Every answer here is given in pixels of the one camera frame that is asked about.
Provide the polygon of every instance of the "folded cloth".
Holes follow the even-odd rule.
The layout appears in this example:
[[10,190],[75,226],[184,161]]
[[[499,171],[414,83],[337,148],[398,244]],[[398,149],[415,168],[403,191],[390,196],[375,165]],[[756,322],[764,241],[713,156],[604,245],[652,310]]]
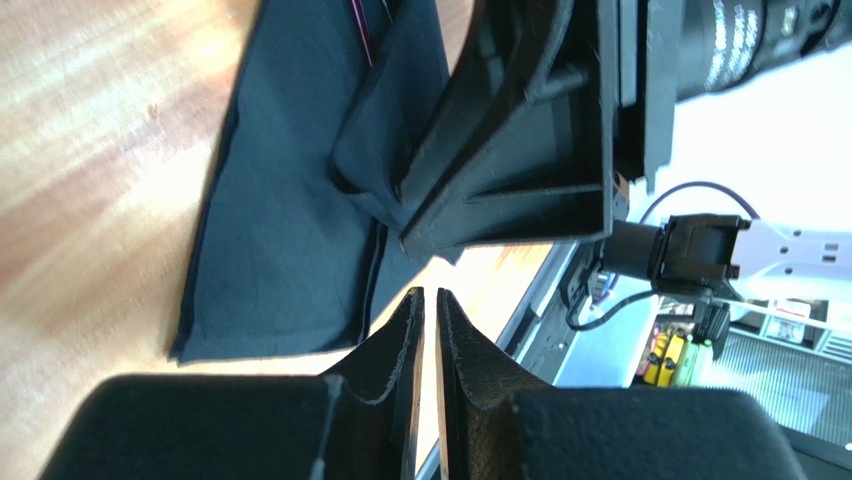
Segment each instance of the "folded cloth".
[[423,263],[390,179],[448,79],[434,0],[390,22],[362,0],[265,2],[225,120],[171,355],[181,363],[353,346]]

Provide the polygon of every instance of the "white surface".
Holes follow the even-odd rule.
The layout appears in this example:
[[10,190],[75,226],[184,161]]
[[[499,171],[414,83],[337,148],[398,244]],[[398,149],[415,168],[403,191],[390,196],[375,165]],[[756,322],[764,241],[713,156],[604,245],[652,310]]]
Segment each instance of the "white surface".
[[[618,281],[616,298],[601,306],[606,311],[620,299],[651,288],[632,278]],[[628,387],[657,316],[657,297],[624,307],[609,322],[589,332],[577,332],[554,385],[560,388]]]
[[[852,231],[852,46],[764,74],[747,85],[678,105],[672,163],[659,195],[691,180],[726,185],[770,221]],[[631,189],[630,219],[652,198]],[[745,214],[725,195],[688,189],[649,220],[673,214]]]
[[843,333],[852,333],[852,323],[844,323],[844,322],[823,322],[821,320],[814,320],[811,318],[803,318],[798,315],[793,315],[792,313],[785,312],[783,310],[778,310],[775,308],[767,308],[762,307],[760,305],[755,305],[753,303],[742,303],[735,302],[733,300],[725,300],[720,299],[722,302],[727,303],[728,305],[737,306],[743,308],[745,310],[749,310],[752,312],[762,313],[765,315],[769,315],[772,317],[783,318],[784,320],[790,320],[792,322],[798,322],[804,325],[808,325],[814,328],[819,328],[823,330],[832,330]]
[[852,331],[852,302],[829,302],[826,323],[845,325]]
[[737,235],[731,286],[745,298],[852,301],[852,233],[757,220]]

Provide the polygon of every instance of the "wood grain surface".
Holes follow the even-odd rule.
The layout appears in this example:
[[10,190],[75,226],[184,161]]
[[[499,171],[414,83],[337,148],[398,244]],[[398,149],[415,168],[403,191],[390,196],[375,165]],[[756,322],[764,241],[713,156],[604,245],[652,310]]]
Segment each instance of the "wood grain surface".
[[[36,477],[107,377],[315,374],[346,354],[180,369],[166,358],[257,5],[0,2],[0,478]],[[438,0],[451,65],[470,6]],[[412,284],[430,298],[452,289],[493,339],[549,248],[471,249],[455,267],[433,261]],[[420,461],[437,438],[433,303]]]

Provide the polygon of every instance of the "black plastic bracket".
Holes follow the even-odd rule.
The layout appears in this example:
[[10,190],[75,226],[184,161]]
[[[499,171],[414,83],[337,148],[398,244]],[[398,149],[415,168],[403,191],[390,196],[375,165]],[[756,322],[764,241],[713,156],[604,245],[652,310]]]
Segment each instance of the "black plastic bracket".
[[316,377],[123,376],[80,407],[42,479],[411,479],[423,289]]
[[[625,2],[622,8],[630,3]],[[649,191],[653,191],[657,170],[669,163],[672,154],[685,2],[638,3],[638,48],[622,53],[638,55],[637,98],[633,105],[623,104],[626,108],[619,122],[616,166],[628,180],[645,177]]]
[[748,395],[554,388],[479,333],[448,290],[438,292],[438,359],[443,478],[803,477]]
[[597,240],[612,224],[615,2],[485,1],[409,168],[414,258],[470,244]]
[[650,280],[668,295],[709,303],[713,298],[742,300],[730,280],[739,278],[731,263],[737,235],[751,222],[736,215],[683,215],[669,220],[658,254],[651,258]]

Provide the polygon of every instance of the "purple cable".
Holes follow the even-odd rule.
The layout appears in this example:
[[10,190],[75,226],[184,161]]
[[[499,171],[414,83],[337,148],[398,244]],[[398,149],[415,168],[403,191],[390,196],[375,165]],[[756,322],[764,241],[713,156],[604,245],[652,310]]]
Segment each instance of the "purple cable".
[[373,49],[370,42],[370,31],[367,28],[367,19],[364,16],[364,7],[361,0],[350,0],[352,10],[355,12],[355,23],[358,25],[358,33],[361,34],[361,43],[364,45],[364,53],[367,54],[367,64],[373,66]]
[[[649,219],[649,218],[651,218],[651,213],[653,213],[653,212],[654,212],[654,210],[655,210],[655,209],[656,209],[656,208],[657,208],[657,207],[658,207],[661,203],[663,203],[663,200],[665,200],[666,198],[668,198],[669,196],[671,196],[673,193],[677,193],[677,192],[679,192],[679,191],[681,191],[681,190],[684,190],[684,189],[687,189],[687,188],[694,188],[694,187],[711,188],[711,189],[713,189],[713,190],[716,190],[716,191],[722,192],[722,193],[724,193],[725,195],[727,195],[727,196],[731,197],[732,199],[734,199],[734,201],[735,201],[735,202],[737,202],[737,203],[740,205],[740,207],[742,207],[742,208],[743,208],[743,210],[745,210],[745,211],[746,211],[746,213],[748,213],[748,215],[749,215],[749,216],[750,216],[753,220],[759,220],[759,219],[760,219],[760,215],[758,215],[758,213],[757,213],[757,211],[754,209],[754,207],[752,207],[752,206],[751,206],[751,204],[750,204],[750,203],[748,203],[748,202],[746,201],[746,199],[744,199],[744,198],[743,198],[743,197],[742,197],[739,193],[737,193],[737,192],[735,192],[735,191],[731,190],[730,188],[728,188],[728,187],[726,187],[726,186],[724,186],[724,185],[718,184],[718,183],[714,183],[714,182],[705,182],[705,181],[696,181],[696,182],[686,182],[686,183],[682,183],[682,184],[680,184],[680,185],[678,185],[678,186],[676,186],[676,187],[672,187],[672,188],[671,188],[670,190],[668,190],[666,193],[664,193],[664,194],[660,195],[660,197],[659,197],[659,198],[657,198],[656,200],[654,200],[654,202],[653,202],[653,203],[651,203],[651,205],[648,207],[648,209],[647,209],[647,210],[645,210],[645,213],[644,213],[644,214],[642,214],[642,218],[639,220],[639,223],[645,223],[645,222],[647,222],[647,221],[648,221],[648,219]],[[598,299],[598,301],[597,301],[597,302],[594,302],[594,303],[592,304],[592,307],[600,307],[601,305],[603,305],[603,303],[604,303],[605,301],[609,300],[609,297],[610,297],[610,295],[612,294],[612,291],[613,291],[613,290],[615,290],[615,286],[616,286],[616,285],[618,285],[618,279],[619,279],[619,278],[621,278],[621,275],[619,275],[619,274],[617,274],[617,273],[616,273],[615,275],[613,275],[613,276],[612,276],[612,281],[611,281],[611,282],[610,282],[610,284],[609,284],[609,288],[607,288],[607,289],[606,289],[606,291],[605,291],[605,292],[603,292],[603,294],[601,294],[601,298],[600,298],[600,299]]]

